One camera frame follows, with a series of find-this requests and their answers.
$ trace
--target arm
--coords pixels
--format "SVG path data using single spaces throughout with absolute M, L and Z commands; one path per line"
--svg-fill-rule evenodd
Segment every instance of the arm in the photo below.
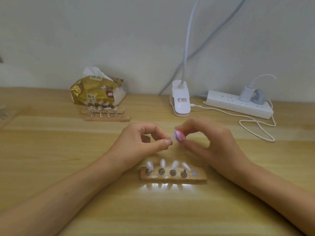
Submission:
M 144 134 L 156 141 L 149 143 Z M 56 235 L 102 188 L 146 156 L 167 149 L 172 144 L 169 138 L 156 124 L 129 124 L 108 152 L 91 165 L 0 215 L 0 234 Z
M 251 162 L 227 127 L 210 119 L 189 119 L 176 127 L 185 135 L 203 132 L 205 148 L 193 141 L 181 144 L 204 158 L 217 172 L 265 201 L 305 234 L 315 235 L 315 196 Z

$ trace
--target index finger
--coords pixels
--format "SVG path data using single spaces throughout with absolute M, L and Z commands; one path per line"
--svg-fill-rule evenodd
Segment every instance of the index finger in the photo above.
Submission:
M 168 136 L 162 128 L 157 125 L 156 123 L 152 122 L 144 122 L 144 123 L 137 123 L 137 128 L 140 132 L 140 134 L 154 134 L 160 139 L 169 139 L 170 136 Z
M 208 118 L 190 118 L 182 125 L 175 127 L 175 129 L 183 132 L 185 135 L 199 131 L 210 140 L 217 135 L 217 129 L 219 127 L 220 124 Z

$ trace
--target person's right hand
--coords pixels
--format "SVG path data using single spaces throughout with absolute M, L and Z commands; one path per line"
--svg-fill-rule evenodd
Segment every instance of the person's right hand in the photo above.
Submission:
M 231 131 L 209 118 L 191 118 L 175 129 L 182 131 L 185 136 L 198 131 L 205 134 L 210 140 L 208 148 L 190 140 L 182 141 L 181 145 L 204 158 L 217 172 L 231 181 L 235 182 L 239 173 L 253 165 L 236 143 Z

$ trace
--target pink and purple sponge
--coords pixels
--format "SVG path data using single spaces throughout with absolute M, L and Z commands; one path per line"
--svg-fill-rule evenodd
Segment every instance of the pink and purple sponge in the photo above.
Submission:
M 175 131 L 174 135 L 175 135 L 176 140 L 179 142 L 186 140 L 185 135 L 181 131 Z

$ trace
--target white power strip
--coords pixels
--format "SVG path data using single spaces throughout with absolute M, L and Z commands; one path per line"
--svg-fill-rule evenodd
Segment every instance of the white power strip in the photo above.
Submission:
M 244 102 L 238 100 L 237 95 L 212 90 L 209 90 L 207 100 L 204 104 L 264 119 L 269 119 L 273 115 L 273 110 L 267 102 L 264 105 Z

